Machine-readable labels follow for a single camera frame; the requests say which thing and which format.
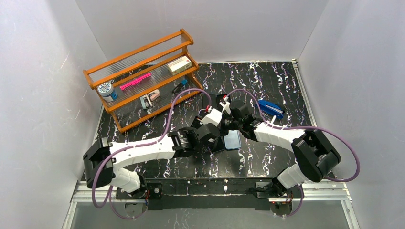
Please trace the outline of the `black phone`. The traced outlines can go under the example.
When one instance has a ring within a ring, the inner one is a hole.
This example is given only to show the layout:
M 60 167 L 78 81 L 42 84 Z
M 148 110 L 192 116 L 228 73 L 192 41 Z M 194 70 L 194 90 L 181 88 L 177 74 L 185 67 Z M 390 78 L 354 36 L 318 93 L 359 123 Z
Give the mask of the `black phone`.
M 217 109 L 217 95 L 216 94 L 209 94 L 209 97 L 205 96 L 203 98 L 203 106 L 206 108 L 208 105 L 211 105 L 213 109 Z
M 211 148 L 213 154 L 222 152 L 225 150 L 225 145 L 222 139 L 217 140 Z

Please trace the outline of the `black phone case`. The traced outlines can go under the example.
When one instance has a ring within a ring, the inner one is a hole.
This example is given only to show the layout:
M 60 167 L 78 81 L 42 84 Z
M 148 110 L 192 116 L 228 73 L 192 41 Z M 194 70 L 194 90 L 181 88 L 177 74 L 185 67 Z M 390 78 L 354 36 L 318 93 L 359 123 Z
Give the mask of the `black phone case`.
M 223 101 L 224 100 L 224 97 L 226 96 L 226 94 L 218 94 L 218 95 L 216 95 L 216 97 L 215 97 L 215 100 L 216 100 L 216 105 L 217 105 L 217 108 L 223 108 L 222 106 L 221 106 L 221 101 Z

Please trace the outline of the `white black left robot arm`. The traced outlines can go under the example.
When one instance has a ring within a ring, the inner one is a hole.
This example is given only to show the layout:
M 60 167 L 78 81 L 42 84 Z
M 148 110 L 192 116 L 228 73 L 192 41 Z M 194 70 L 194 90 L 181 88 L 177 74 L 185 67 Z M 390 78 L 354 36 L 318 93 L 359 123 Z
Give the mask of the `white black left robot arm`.
M 110 185 L 128 193 L 144 189 L 144 179 L 127 166 L 200 153 L 220 137 L 218 125 L 218 121 L 204 121 L 199 128 L 184 127 L 169 132 L 162 140 L 110 143 L 107 138 L 99 137 L 83 156 L 86 185 L 88 188 Z

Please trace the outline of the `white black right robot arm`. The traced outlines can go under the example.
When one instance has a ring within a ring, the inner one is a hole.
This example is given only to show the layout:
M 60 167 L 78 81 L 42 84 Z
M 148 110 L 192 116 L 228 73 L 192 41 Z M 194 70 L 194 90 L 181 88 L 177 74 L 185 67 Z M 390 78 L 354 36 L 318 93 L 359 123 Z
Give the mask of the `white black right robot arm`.
M 223 109 L 221 129 L 238 130 L 245 138 L 271 143 L 294 153 L 296 164 L 272 180 L 272 189 L 286 191 L 307 181 L 320 182 L 341 161 L 341 156 L 320 130 L 281 130 L 254 118 L 242 101 L 220 100 Z

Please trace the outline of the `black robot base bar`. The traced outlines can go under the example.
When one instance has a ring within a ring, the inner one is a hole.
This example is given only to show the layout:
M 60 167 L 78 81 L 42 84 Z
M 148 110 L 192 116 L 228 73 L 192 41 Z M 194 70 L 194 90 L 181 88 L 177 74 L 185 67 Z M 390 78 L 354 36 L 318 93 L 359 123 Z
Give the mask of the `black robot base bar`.
M 148 178 L 149 209 L 272 210 L 290 214 L 300 200 L 297 188 L 273 187 L 271 178 Z

